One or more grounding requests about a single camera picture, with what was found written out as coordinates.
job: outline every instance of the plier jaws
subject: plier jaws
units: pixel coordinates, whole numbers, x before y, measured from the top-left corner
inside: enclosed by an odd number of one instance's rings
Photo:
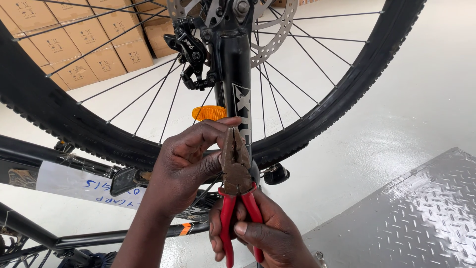
[[[257,186],[255,182],[252,182],[248,171],[251,167],[249,153],[237,127],[227,129],[221,153],[221,166],[224,187],[218,189],[218,192],[223,196],[223,208],[220,213],[220,238],[227,258],[227,268],[232,268],[234,253],[229,232],[237,198],[241,198],[253,222],[263,223],[263,217],[253,196]],[[263,262],[263,251],[257,247],[253,247],[253,251],[256,261]]]

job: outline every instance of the bolt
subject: bolt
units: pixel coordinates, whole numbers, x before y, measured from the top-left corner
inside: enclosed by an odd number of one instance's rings
[[[242,0],[238,3],[238,12],[242,14],[246,14],[249,10],[249,4],[248,1]]]
[[[223,16],[223,9],[221,7],[217,8],[216,14],[219,17]]]
[[[200,53],[198,53],[198,52],[196,52],[196,51],[193,52],[193,53],[192,53],[192,58],[193,58],[194,60],[199,60],[199,59],[201,58],[201,57],[200,57]]]
[[[209,41],[211,39],[211,33],[210,31],[203,31],[202,38],[205,41]]]

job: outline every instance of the orange reflector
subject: orange reflector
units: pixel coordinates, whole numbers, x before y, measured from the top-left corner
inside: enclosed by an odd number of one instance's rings
[[[211,119],[216,121],[220,118],[227,116],[227,110],[221,106],[205,105],[203,107],[197,107],[192,111],[192,117],[198,121],[205,119]]]

